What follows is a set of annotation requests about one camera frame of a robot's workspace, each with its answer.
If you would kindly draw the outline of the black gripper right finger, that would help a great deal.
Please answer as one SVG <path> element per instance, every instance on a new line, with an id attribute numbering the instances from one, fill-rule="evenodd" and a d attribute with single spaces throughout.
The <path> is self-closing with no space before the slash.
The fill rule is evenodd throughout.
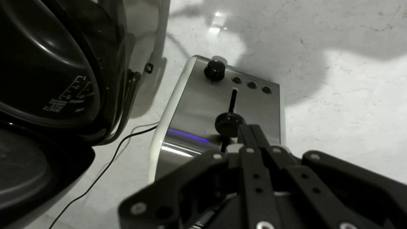
<path id="1" fill-rule="evenodd" d="M 268 142 L 257 125 L 242 125 L 246 195 L 275 229 L 407 229 L 407 186 L 330 154 L 297 158 Z"/>

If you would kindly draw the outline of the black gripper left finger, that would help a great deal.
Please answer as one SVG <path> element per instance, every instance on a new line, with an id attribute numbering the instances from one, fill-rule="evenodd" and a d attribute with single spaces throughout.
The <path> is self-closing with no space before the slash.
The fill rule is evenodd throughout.
<path id="1" fill-rule="evenodd" d="M 189 229 L 236 187 L 237 157 L 205 153 L 125 199 L 121 229 Z"/>

